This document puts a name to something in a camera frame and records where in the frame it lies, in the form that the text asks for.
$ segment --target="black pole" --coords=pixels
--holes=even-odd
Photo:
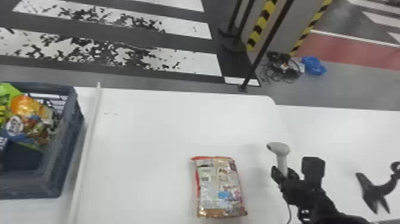
[[[230,20],[228,22],[228,25],[226,25],[226,22],[221,24],[220,27],[218,28],[218,31],[221,33],[222,36],[228,38],[232,38],[235,36],[237,31],[233,30],[233,24],[235,23],[236,17],[238,16],[239,8],[242,5],[242,0],[237,0],[235,8],[233,9],[233,13],[230,17]]]
[[[249,0],[246,6],[245,13],[243,14],[242,20],[240,21],[239,30],[233,41],[227,41],[223,44],[224,48],[231,53],[244,53],[246,52],[246,46],[240,42],[243,29],[245,28],[247,19],[249,18],[251,9],[253,8],[255,0]]]
[[[283,22],[283,19],[285,19],[286,14],[288,13],[290,7],[292,6],[294,0],[287,0],[285,5],[282,8],[282,11],[280,12],[278,19],[276,20],[274,26],[271,29],[271,32],[268,34],[267,39],[264,42],[264,45],[262,46],[260,52],[257,55],[257,58],[254,60],[254,63],[250,69],[249,74],[247,75],[246,79],[244,80],[243,84],[241,84],[238,88],[239,91],[243,92],[246,90],[247,84],[250,81],[251,76],[253,76],[254,71],[256,70],[256,68],[258,67],[261,59],[263,58],[263,56],[265,55],[265,52],[267,51],[268,47],[270,46],[272,39],[275,37],[276,32],[278,31],[280,25]]]
[[[240,22],[239,25],[239,30],[237,31],[237,35],[235,36],[235,41],[234,43],[237,43],[238,40],[240,39],[240,36],[242,35],[243,29],[245,28],[247,19],[249,18],[251,9],[253,8],[255,0],[249,0],[249,3],[247,4],[245,13],[243,14],[242,21]]]

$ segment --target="red floor area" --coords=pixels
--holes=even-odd
[[[400,48],[311,33],[296,57],[316,56],[322,61],[400,70]]]

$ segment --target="grocery item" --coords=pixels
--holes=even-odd
[[[197,156],[197,216],[224,219],[246,216],[235,161],[230,157]]]
[[[57,125],[54,117],[52,109],[0,83],[0,153],[9,141],[34,150],[48,145]]]

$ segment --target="blue plastic bag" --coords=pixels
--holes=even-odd
[[[305,65],[305,71],[309,74],[322,75],[327,70],[321,65],[321,61],[316,57],[303,57],[301,63]]]

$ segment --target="black cable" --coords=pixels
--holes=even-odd
[[[287,204],[287,211],[289,212],[289,220],[287,221],[286,224],[290,224],[290,222],[292,221],[292,210],[290,209],[290,205],[288,203]]]
[[[266,64],[260,63],[262,69],[259,77],[262,81],[268,82],[269,84],[271,84],[271,80],[274,82],[284,81],[289,84],[293,83],[300,76],[301,72],[299,64],[293,59],[290,59],[290,61],[296,65],[297,70],[288,65],[289,68],[286,69],[286,71],[283,71],[283,69],[280,68],[280,63],[274,63],[271,61]]]

